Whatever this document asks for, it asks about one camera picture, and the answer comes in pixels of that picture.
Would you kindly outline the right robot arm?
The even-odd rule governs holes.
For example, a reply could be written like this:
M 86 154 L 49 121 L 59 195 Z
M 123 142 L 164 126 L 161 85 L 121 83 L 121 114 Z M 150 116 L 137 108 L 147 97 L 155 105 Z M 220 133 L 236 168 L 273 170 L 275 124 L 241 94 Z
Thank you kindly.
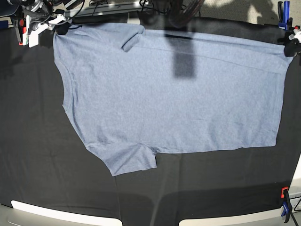
M 28 36 L 40 34 L 72 20 L 64 10 L 56 9 L 60 3 L 61 0 L 2 0 L 0 16 L 10 18 L 18 33 L 25 28 Z

